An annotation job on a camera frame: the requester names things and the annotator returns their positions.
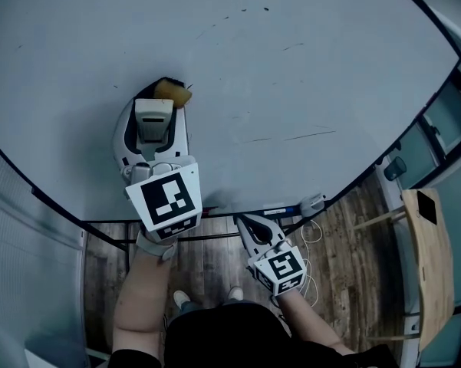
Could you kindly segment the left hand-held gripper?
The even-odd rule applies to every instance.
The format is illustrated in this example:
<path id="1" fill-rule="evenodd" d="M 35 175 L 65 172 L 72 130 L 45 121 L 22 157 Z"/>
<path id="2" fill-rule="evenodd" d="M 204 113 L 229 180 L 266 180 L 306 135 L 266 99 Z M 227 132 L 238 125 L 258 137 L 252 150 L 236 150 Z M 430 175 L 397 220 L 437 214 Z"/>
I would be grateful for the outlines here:
<path id="1" fill-rule="evenodd" d="M 114 158 L 119 167 L 124 167 L 126 194 L 149 237 L 155 242 L 168 241 L 197 227 L 203 213 L 198 163 L 188 156 L 185 110 L 173 109 L 166 144 L 154 153 L 154 159 L 162 161 L 142 163 L 137 139 L 131 99 L 114 130 Z"/>

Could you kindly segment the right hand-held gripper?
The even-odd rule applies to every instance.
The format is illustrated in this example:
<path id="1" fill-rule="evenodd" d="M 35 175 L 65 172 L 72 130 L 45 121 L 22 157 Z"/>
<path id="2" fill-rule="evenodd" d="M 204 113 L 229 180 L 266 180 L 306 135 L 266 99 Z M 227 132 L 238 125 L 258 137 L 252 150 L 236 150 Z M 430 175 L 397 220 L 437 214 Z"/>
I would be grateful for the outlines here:
<path id="1" fill-rule="evenodd" d="M 253 278 L 273 296 L 304 284 L 304 259 L 298 247 L 285 239 L 278 224 L 259 215 L 240 215 L 236 225 L 250 257 L 248 266 Z"/>

